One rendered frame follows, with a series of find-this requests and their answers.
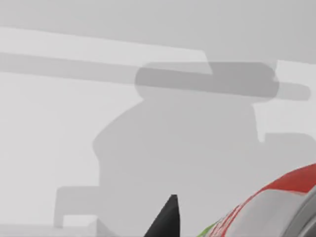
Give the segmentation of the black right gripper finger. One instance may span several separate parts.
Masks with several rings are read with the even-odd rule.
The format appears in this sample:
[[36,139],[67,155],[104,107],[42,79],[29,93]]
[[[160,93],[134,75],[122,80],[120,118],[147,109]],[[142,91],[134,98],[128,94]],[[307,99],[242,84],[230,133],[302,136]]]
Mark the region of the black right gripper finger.
[[172,194],[143,237],[180,237],[180,230],[178,196]]

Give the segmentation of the red and white can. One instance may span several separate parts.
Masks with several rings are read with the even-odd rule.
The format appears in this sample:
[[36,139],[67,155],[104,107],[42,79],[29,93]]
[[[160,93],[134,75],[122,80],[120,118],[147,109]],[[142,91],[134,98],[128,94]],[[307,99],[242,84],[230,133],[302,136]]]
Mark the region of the red and white can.
[[316,228],[316,163],[265,185],[197,237],[308,237]]

